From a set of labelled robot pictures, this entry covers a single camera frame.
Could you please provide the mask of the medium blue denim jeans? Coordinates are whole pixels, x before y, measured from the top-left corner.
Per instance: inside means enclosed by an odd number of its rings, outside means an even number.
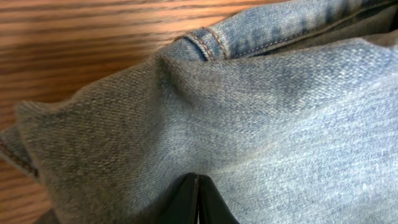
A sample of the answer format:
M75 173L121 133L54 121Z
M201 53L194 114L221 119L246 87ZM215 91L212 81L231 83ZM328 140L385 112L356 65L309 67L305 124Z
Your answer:
M239 223L396 223L397 2L248 9L16 117L40 223L157 223L189 173Z

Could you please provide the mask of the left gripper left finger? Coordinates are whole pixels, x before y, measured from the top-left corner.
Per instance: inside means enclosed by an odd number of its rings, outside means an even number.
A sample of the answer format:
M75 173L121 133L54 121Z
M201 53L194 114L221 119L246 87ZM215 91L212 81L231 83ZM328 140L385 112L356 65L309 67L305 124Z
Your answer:
M198 175L187 174L157 217L160 224L197 224Z

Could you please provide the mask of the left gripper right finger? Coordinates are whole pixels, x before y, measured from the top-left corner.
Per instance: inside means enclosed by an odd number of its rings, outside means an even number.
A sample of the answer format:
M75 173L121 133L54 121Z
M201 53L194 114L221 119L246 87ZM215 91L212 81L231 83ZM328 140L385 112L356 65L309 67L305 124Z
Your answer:
M199 176L198 219L200 224L239 224L207 175Z

